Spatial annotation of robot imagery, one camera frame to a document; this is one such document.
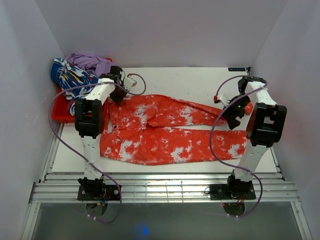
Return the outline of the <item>red white tie-dye trousers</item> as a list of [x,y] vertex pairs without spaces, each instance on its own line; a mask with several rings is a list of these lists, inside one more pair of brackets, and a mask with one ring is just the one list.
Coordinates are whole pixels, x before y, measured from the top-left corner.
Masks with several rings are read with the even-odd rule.
[[223,129],[216,107],[160,94],[126,97],[106,105],[100,155],[157,166],[239,159],[244,130]]

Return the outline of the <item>red plastic bin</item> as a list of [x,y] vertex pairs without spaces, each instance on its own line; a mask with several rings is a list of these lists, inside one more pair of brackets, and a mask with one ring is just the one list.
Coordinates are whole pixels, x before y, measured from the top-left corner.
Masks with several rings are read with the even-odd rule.
[[[61,87],[59,85],[58,87],[59,87],[58,91],[62,92],[63,90],[61,89]],[[52,118],[55,121],[58,121],[60,123],[73,123],[75,121],[75,117],[70,115],[68,112],[68,109],[67,109],[68,104],[69,104],[69,101],[65,98],[63,94],[57,97],[57,100],[54,103],[53,111],[52,111]]]

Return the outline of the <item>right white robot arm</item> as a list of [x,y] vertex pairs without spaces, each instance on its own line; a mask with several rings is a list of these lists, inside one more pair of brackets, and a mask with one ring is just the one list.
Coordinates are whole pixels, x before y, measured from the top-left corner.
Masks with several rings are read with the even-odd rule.
[[245,131],[247,143],[244,153],[227,180],[225,191],[232,199],[254,193],[252,173],[265,152],[281,139],[287,115],[287,108],[277,104],[269,95],[263,78],[243,76],[237,85],[239,95],[225,103],[223,108],[222,117],[228,127],[233,130],[240,125],[237,118],[244,116],[249,103],[253,110]]

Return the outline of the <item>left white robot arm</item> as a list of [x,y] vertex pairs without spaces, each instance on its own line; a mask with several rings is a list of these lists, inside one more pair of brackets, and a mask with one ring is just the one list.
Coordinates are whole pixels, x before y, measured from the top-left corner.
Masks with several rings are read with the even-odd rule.
[[112,66],[110,72],[102,74],[98,84],[82,99],[75,102],[75,130],[79,133],[83,146],[85,171],[78,182],[86,194],[95,200],[106,195],[102,173],[96,162],[100,158],[100,138],[105,128],[103,105],[110,98],[120,104],[134,82],[126,79],[125,72],[119,66]]

